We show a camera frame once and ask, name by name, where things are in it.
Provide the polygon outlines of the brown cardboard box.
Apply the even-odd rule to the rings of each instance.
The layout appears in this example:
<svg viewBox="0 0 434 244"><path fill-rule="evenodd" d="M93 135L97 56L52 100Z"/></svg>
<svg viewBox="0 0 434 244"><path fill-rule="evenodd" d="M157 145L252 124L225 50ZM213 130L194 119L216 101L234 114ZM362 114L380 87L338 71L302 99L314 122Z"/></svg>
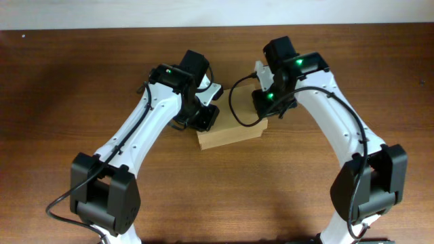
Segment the brown cardboard box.
<svg viewBox="0 0 434 244"><path fill-rule="evenodd" d="M258 119L252 99L252 92L255 89L254 85L244 85L236 87L232 94L232 105L236 115L246 124ZM229 89L224 90L222 96L217 101L213 101L213 105L216 105L220 112L209 131L197 132L201 150L261 137L268 127L267 119L263 119L253 127L240 125L229 108Z"/></svg>

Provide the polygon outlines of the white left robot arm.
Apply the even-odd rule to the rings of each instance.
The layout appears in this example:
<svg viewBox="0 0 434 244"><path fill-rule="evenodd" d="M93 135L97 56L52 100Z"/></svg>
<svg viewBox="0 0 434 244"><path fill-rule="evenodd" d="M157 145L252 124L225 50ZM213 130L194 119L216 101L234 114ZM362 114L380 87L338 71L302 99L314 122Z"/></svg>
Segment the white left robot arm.
<svg viewBox="0 0 434 244"><path fill-rule="evenodd" d="M223 88L206 74L204 55L189 50L180 64L160 64L141 87L136 108L94 154L79 153L71 167L70 210L96 230L101 243L141 243L134 220L140 205L136 178L144 158L166 126L209 131L218 114L213 100Z"/></svg>

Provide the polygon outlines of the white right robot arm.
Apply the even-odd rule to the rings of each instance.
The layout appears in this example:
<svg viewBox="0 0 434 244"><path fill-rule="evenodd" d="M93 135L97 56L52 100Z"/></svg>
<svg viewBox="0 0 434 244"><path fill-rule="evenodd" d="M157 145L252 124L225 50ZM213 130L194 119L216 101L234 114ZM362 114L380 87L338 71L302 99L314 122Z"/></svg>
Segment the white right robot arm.
<svg viewBox="0 0 434 244"><path fill-rule="evenodd" d="M267 63L255 67L261 88L252 94L259 118L282 117L303 106L340 164L330 189L335 212L314 242L360 242L371 224L403 199L405 150L387 145L363 122L319 53L300 55L289 37L271 40L263 53Z"/></svg>

